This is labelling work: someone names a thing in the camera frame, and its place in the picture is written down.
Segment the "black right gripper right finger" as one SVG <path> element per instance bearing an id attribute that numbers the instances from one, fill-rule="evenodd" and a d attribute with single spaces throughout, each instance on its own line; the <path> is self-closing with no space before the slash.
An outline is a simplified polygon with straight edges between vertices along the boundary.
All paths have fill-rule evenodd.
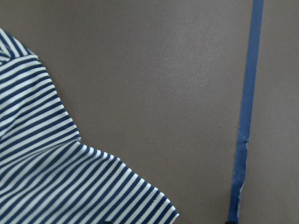
<path id="1" fill-rule="evenodd" d="M 239 224 L 239 221 L 226 221 L 225 224 Z"/>

